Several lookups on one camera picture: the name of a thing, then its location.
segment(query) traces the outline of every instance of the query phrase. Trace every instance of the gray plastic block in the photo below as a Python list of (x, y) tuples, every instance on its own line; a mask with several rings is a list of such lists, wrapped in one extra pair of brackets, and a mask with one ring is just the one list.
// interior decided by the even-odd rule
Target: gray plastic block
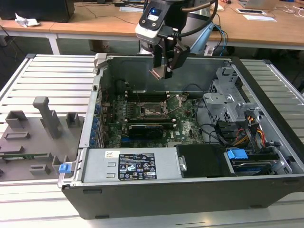
[[(12, 153), (1, 153), (0, 149), (0, 168), (5, 173), (1, 177), (1, 181), (57, 179), (59, 174), (52, 167), (54, 156), (57, 156), (61, 163), (67, 160), (66, 157), (70, 161), (76, 159), (84, 118), (79, 116), (79, 127), (69, 128), (66, 117), (58, 117), (59, 124), (57, 128), (61, 132), (61, 136), (57, 139), (51, 137), (48, 129), (44, 128), (41, 124), (40, 119), (41, 117), (30, 117), (27, 121), (22, 121), (23, 128), (12, 129), (8, 126), (3, 133), (0, 139), (0, 147), (12, 150), (12, 148), (20, 148), (22, 145), (24, 151), (22, 153), (14, 152), (14, 156), (12, 156)], [(28, 139), (16, 138), (14, 140), (7, 140), (4, 138), (7, 134), (24, 132), (30, 133)], [(32, 175), (29, 171), (31, 165), (44, 164), (49, 167), (49, 174)]]
[(29, 171), (33, 175), (49, 175), (51, 170), (49, 170), (48, 166), (46, 164), (43, 165), (31, 165)]
[(23, 153), (24, 148), (23, 146), (3, 146), (0, 148), (0, 153), (3, 154), (14, 154), (14, 153)]
[[(57, 113), (56, 113), (55, 110), (51, 110), (51, 113), (52, 113), (52, 118), (53, 118), (53, 120), (54, 120), (54, 123), (55, 123), (56, 127), (58, 127), (60, 121), (59, 121), (59, 118), (58, 118), (58, 116), (57, 116)], [(47, 126), (46, 126), (46, 124), (44, 123), (44, 120), (43, 120), (43, 119), (40, 119), (40, 121), (41, 121), (43, 127), (46, 128)]]
[(46, 96), (38, 96), (33, 102), (33, 106), (37, 108), (43, 118), (44, 126), (48, 129), (53, 139), (60, 137), (60, 131), (58, 130), (58, 117), (54, 120), (52, 112), (48, 108), (49, 99)]
[(30, 134), (28, 132), (16, 132), (16, 133), (6, 133), (4, 135), (6, 140), (19, 140), (19, 139), (29, 139)]
[(52, 167), (55, 170), (55, 172), (59, 173), (59, 166), (62, 163), (59, 161), (57, 156), (54, 156), (53, 162), (52, 162)]
[(26, 121), (27, 117), (23, 111), (10, 111), (5, 121), (9, 124), (10, 128), (23, 128), (22, 121)]
[(67, 126), (70, 127), (79, 127), (80, 126), (80, 120), (79, 120), (79, 116), (78, 113), (67, 113), (66, 114), (66, 123)]
[(34, 159), (37, 161), (52, 161), (53, 155), (51, 153), (47, 153), (46, 155), (36, 155)]

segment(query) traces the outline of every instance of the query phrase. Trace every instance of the warning label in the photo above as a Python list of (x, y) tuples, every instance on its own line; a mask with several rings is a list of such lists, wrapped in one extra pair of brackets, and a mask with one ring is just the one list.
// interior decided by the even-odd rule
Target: warning label
[(118, 179), (121, 181), (157, 179), (154, 153), (120, 154)]

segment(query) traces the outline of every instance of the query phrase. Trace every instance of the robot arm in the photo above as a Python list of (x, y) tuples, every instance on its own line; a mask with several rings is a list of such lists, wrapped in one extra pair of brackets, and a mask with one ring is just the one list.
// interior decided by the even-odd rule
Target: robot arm
[[(211, 17), (196, 29), (181, 33), (187, 22), (189, 12), (209, 7), (215, 2)], [(135, 29), (139, 40), (148, 44), (153, 54), (153, 69), (150, 71), (157, 79), (172, 77), (172, 71), (181, 67), (190, 53), (183, 45), (182, 37), (190, 36), (205, 28), (217, 13), (218, 0), (194, 6), (190, 0), (151, 0)]]

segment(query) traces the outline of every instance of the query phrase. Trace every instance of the metal slotted table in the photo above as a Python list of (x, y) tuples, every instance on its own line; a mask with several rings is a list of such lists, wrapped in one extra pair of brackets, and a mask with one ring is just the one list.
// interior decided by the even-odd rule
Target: metal slotted table
[[(25, 59), (0, 92), (0, 134), (10, 110), (39, 116), (35, 96), (48, 96), (58, 116), (85, 116), (94, 78), (94, 56), (36, 55)], [(243, 60), (244, 65), (304, 142), (304, 98), (272, 65)], [(249, 99), (253, 99), (244, 87)], [(294, 227), (304, 226), (304, 193), (293, 193), (267, 209), (217, 211), (136, 218), (83, 220), (57, 187), (57, 180), (0, 182), (0, 226), (16, 227)]]

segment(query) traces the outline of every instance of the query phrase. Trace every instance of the black cable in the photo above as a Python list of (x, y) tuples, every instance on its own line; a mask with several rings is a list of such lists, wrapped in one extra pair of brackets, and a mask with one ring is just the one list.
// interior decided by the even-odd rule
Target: black cable
[(13, 57), (13, 56), (8, 56), (7, 53), (5, 52), (4, 47), (1, 47), (1, 50), (3, 51), (3, 54), (4, 54), (5, 57), (7, 57), (7, 58), (13, 58), (14, 60), (18, 60), (18, 61), (20, 61), (20, 62), (22, 61), (22, 60), (18, 59), (17, 57), (15, 58), (15, 57)]
[(147, 6), (148, 6), (148, 0), (144, 0), (143, 11), (145, 11)]
[[(219, 14), (216, 14), (218, 16), (218, 21), (219, 21), (219, 28), (222, 29), (221, 23), (220, 23), (220, 17)], [(223, 34), (219, 31), (220, 33), (220, 42), (218, 43), (218, 45), (214, 48), (213, 51), (215, 51), (216, 49), (218, 49), (218, 47), (220, 46), (222, 40), (223, 40)]]
[(2, 27), (2, 25), (0, 25), (0, 28), (6, 33), (6, 35), (8, 37), (10, 37), (12, 39), (12, 41), (14, 42), (16, 47), (21, 51), (21, 53), (25, 55), (24, 51), (18, 46), (18, 44), (14, 41), (14, 39), (7, 33), (7, 31), (4, 29), (4, 27)]
[(84, 7), (84, 6), (96, 7), (96, 6), (109, 6), (109, 5), (113, 5), (114, 3), (109, 3), (109, 4), (106, 4), (106, 5), (104, 5), (104, 4), (96, 4), (96, 3), (91, 3), (91, 5), (84, 5), (84, 4), (89, 4), (89, 2), (82, 3), (81, 6), (78, 6), (78, 5), (75, 5), (75, 6), (77, 6), (77, 7)]
[(192, 30), (192, 31), (189, 31), (189, 32), (185, 32), (185, 33), (174, 33), (174, 36), (175, 37), (178, 37), (178, 38), (181, 38), (181, 37), (187, 37), (187, 36), (190, 36), (194, 33), (197, 33), (198, 31), (201, 31), (203, 28), (205, 28), (215, 17), (217, 11), (218, 11), (218, 3), (219, 3), (219, 0), (212, 0), (211, 1), (212, 3), (215, 2), (215, 6), (214, 6), (214, 10), (213, 10), (213, 13), (211, 15), (210, 18), (208, 18), (208, 20), (205, 21), (205, 23), (203, 23), (201, 26), (199, 26), (198, 28)]
[(190, 83), (190, 84), (187, 84), (183, 89), (182, 89), (182, 91), (183, 91), (183, 93), (186, 91), (186, 89), (189, 87), (189, 86), (196, 86), (197, 88), (199, 88), (200, 89), (200, 91), (202, 91), (202, 92), (204, 92), (204, 93), (207, 93), (208, 91), (205, 91), (205, 90), (203, 90), (198, 84), (196, 84), (196, 83)]
[(211, 143), (211, 135), (212, 135), (213, 132), (216, 132), (216, 131), (210, 132), (210, 135), (209, 135), (209, 144)]
[(88, 7), (86, 7), (86, 6), (84, 6), (84, 7), (85, 7), (90, 13), (92, 13), (92, 14), (95, 16), (95, 19), (97, 19), (97, 18), (102, 18), (102, 17), (114, 17), (114, 18), (118, 18), (118, 19), (120, 19), (120, 20), (123, 20), (123, 21), (126, 22), (126, 23), (133, 24), (133, 25), (137, 25), (137, 23), (132, 23), (132, 22), (126, 21), (126, 20), (124, 20), (124, 19), (122, 19), (122, 18), (119, 18), (119, 17), (117, 17), (117, 16), (114, 16), (114, 15), (97, 16), (97, 15), (94, 14)]

